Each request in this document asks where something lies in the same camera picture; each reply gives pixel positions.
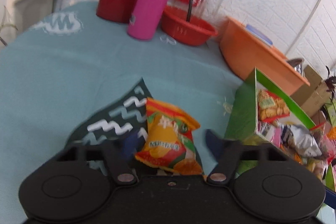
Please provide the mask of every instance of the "blue tablecloth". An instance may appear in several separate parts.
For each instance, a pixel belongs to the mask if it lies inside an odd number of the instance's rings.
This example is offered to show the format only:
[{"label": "blue tablecloth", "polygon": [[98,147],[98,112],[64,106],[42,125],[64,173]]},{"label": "blue tablecloth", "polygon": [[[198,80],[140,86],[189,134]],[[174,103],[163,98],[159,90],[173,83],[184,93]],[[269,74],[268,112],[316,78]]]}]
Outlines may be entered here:
[{"label": "blue tablecloth", "polygon": [[127,25],[100,19],[97,3],[78,3],[21,34],[0,52],[0,224],[21,223],[21,181],[64,147],[71,131],[141,78],[155,99],[175,104],[200,124],[194,142],[205,173],[216,162],[204,130],[224,136],[241,80],[218,45],[150,42]]}]

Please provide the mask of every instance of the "stainless steel bowl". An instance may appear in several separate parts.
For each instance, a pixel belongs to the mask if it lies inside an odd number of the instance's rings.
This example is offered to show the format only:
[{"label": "stainless steel bowl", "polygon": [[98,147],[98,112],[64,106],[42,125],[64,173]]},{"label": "stainless steel bowl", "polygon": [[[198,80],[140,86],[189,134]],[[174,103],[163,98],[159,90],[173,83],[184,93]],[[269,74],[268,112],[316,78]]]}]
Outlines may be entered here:
[{"label": "stainless steel bowl", "polygon": [[305,60],[303,58],[293,58],[287,60],[287,63],[290,64],[295,71],[297,71],[302,77],[305,76],[305,72],[303,71],[303,62]]}]

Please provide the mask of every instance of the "green cardboard box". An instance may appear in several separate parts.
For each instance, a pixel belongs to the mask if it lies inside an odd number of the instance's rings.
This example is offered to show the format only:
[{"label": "green cardboard box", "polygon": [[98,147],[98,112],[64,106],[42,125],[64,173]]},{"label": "green cardboard box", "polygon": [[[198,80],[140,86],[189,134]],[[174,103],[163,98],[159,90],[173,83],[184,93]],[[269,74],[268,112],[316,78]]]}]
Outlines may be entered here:
[{"label": "green cardboard box", "polygon": [[[258,88],[266,88],[270,92],[281,97],[291,111],[289,117],[285,118],[295,124],[303,124],[307,128],[315,126],[313,121],[306,115],[305,112],[295,103],[291,97],[284,93],[272,80],[270,80],[261,71],[255,68],[246,78],[244,83],[237,89],[232,113],[227,125],[225,138],[241,140],[246,145],[259,145],[267,142],[262,135],[257,134],[258,130],[258,109],[257,95]],[[254,167],[255,161],[242,161],[237,173]],[[326,184],[332,190],[335,190],[335,184],[332,175],[331,166],[328,168],[326,176]]]}]

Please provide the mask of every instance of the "silver bolt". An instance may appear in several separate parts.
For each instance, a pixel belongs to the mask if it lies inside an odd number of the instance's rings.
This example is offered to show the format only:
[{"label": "silver bolt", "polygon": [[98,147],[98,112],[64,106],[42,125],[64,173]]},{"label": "silver bolt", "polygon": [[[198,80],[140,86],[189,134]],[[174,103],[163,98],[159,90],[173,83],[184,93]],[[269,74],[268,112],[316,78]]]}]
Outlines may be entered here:
[{"label": "silver bolt", "polygon": [[222,181],[226,180],[226,175],[224,175],[222,173],[213,173],[213,174],[210,175],[210,179],[212,181],[222,182]]},{"label": "silver bolt", "polygon": [[118,180],[120,182],[131,182],[132,180],[134,180],[134,176],[132,174],[121,174],[118,176]]}]

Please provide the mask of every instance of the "red plastic bowl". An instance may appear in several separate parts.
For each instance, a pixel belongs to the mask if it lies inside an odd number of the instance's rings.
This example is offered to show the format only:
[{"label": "red plastic bowl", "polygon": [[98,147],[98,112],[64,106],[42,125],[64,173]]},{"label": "red plastic bowl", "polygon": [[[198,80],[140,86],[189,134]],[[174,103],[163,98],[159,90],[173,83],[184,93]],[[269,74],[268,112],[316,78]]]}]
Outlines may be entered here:
[{"label": "red plastic bowl", "polygon": [[186,17],[186,11],[166,6],[161,28],[175,40],[190,46],[200,46],[210,37],[218,35],[217,30],[205,20],[191,16],[190,22],[186,22]]}]

